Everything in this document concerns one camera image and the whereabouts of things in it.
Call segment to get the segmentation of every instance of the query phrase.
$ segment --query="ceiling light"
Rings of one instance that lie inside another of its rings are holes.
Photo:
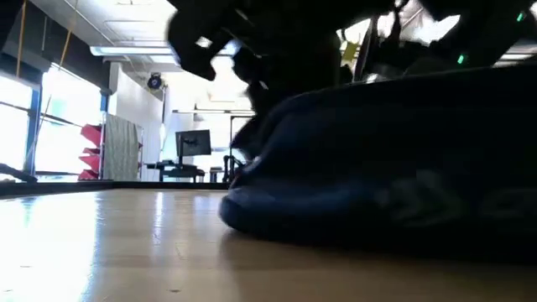
[[[500,60],[527,60],[530,57],[530,54],[505,54]]]
[[[116,3],[119,5],[150,5],[153,4],[154,0],[117,0]]]
[[[194,110],[174,110],[173,113],[203,113],[203,114],[232,114],[236,116],[252,117],[255,112],[252,110],[206,110],[206,109],[194,109]]]
[[[172,55],[169,47],[113,47],[92,46],[90,51],[95,56],[116,55]]]

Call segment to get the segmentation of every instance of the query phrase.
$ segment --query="computer monitor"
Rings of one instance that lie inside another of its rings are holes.
[[[211,155],[211,131],[195,130],[175,133],[177,155],[183,156]]]

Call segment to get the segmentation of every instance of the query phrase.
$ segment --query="yellow part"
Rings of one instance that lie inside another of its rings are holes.
[[[345,48],[345,51],[343,52],[342,60],[345,60],[345,61],[354,60],[354,55],[356,54],[357,49],[358,49],[358,44],[354,44],[352,42],[347,41],[347,47]]]
[[[20,21],[20,32],[18,34],[18,54],[17,54],[17,78],[20,78],[20,61],[23,58],[23,39],[24,39],[24,25],[26,25],[26,3],[28,0],[24,0],[23,12]]]

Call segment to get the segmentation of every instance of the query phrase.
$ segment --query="security camera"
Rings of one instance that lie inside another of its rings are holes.
[[[151,90],[158,90],[162,87],[162,79],[160,78],[160,73],[153,73],[148,80],[148,87]]]

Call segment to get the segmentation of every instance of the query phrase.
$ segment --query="fluorescent light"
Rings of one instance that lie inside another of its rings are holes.
[[[176,64],[175,58],[171,55],[151,55],[153,63]]]
[[[529,59],[531,55],[528,54],[505,54],[500,60],[526,60]]]
[[[200,113],[200,114],[232,114],[239,115],[244,117],[252,117],[255,115],[255,112],[251,110],[203,110],[203,109],[194,109],[194,110],[174,110],[173,113]]]
[[[222,49],[218,55],[230,56],[237,53],[240,45],[230,42]],[[164,46],[92,46],[92,55],[95,56],[124,56],[124,55],[173,55],[170,47]]]
[[[117,0],[120,5],[150,5],[154,0]]]
[[[123,55],[172,55],[169,47],[113,47],[92,46],[90,51],[95,56]]]

